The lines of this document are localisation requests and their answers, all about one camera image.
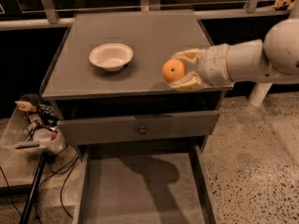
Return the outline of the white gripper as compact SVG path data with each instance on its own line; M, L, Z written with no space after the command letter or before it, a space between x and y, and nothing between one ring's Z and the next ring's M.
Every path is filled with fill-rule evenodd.
M172 59L199 64L199 75L191 71L180 80L170 82L169 86L174 90L201 90L208 87L206 83L213 86L231 83L227 68L228 51L229 46L222 44L208 49L186 49L174 53Z

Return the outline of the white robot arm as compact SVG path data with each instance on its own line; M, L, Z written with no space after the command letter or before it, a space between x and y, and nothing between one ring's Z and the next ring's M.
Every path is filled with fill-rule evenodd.
M263 40L208 49L187 49L171 56L163 66L163 77L177 91L196 91L228 83L250 81L254 106L274 84L299 80L299 0L277 0L276 8L290 6L289 17L275 24Z

